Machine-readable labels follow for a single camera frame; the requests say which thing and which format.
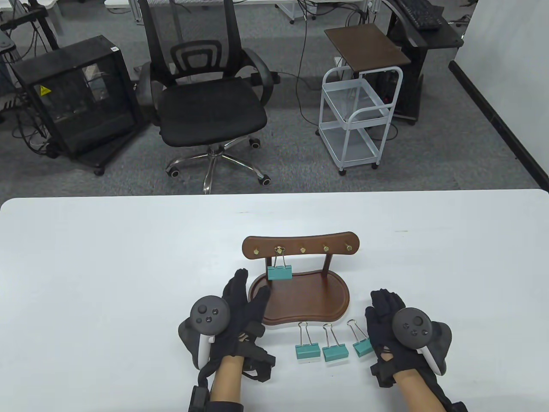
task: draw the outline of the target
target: wooden base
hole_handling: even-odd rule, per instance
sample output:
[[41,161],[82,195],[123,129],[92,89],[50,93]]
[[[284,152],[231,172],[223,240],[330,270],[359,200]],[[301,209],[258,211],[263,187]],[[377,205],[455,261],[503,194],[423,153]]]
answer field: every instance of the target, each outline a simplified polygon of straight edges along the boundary
[[252,300],[261,286],[271,287],[271,298],[265,310],[265,325],[290,322],[334,322],[340,319],[349,306],[349,288],[336,273],[322,270],[295,273],[291,280],[269,281],[259,276],[250,287]]

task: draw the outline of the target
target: chair seat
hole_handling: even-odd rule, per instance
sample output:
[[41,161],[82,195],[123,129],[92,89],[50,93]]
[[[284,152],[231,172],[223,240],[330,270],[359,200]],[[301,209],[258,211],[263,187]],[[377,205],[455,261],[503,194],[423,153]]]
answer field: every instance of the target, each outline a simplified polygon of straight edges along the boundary
[[262,129],[267,115],[239,77],[169,87],[159,97],[160,135],[173,147],[220,143]]

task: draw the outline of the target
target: metal clip handle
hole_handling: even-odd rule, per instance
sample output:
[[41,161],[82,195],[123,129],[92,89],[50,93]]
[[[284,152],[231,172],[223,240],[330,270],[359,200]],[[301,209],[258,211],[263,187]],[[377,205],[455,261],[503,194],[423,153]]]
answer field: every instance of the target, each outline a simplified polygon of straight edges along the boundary
[[335,337],[334,330],[332,329],[332,324],[324,324],[322,325],[322,328],[324,329],[324,332],[326,332],[326,342],[328,344],[328,348],[330,348],[331,346],[330,346],[330,339],[328,338],[328,329],[326,328],[327,326],[330,328],[330,332],[332,333],[332,336],[335,339],[335,343],[337,344],[337,346],[339,346],[338,339]]
[[362,333],[366,339],[369,339],[368,335],[365,334],[364,332],[362,332],[362,329],[360,329],[360,327],[356,324],[356,320],[355,319],[349,319],[347,321],[347,325],[351,328],[352,334],[355,335],[356,342],[360,343],[360,339],[358,338],[358,336],[356,336],[356,332],[355,332],[354,328],[352,327],[351,323],[354,323],[356,328],[360,331],[360,333]]
[[312,346],[311,336],[309,335],[309,330],[307,329],[307,322],[299,322],[299,346],[303,346],[303,330],[301,329],[301,325],[305,324],[305,333],[307,333],[307,338],[309,339],[309,345]]
[[278,254],[282,254],[282,263],[284,264],[284,267],[286,267],[286,260],[284,259],[284,252],[286,251],[286,248],[283,248],[282,246],[277,246],[274,248],[274,263],[273,268],[276,268],[276,258]]

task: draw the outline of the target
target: black computer case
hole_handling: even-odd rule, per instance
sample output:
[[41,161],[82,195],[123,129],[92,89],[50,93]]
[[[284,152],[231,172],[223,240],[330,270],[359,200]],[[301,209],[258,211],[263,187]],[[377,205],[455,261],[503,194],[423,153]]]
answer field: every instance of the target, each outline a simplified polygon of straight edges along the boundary
[[122,53],[103,36],[18,62],[13,72],[51,134],[48,154],[96,174],[144,125]]

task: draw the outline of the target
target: black desk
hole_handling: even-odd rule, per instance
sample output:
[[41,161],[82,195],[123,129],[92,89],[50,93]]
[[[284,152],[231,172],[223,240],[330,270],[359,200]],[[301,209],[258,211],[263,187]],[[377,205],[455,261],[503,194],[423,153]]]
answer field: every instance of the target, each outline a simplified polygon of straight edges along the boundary
[[[463,40],[447,22],[443,20],[442,27],[437,31],[418,31],[410,23],[408,17],[394,0],[383,0],[391,9],[391,20],[387,37],[393,43],[402,47],[402,52],[412,61],[402,67],[404,80],[400,90],[399,100],[395,109],[395,117],[406,119],[414,125],[419,119],[419,106],[423,87],[423,63],[427,52],[432,49],[460,48]],[[444,7],[435,6],[442,16]]]

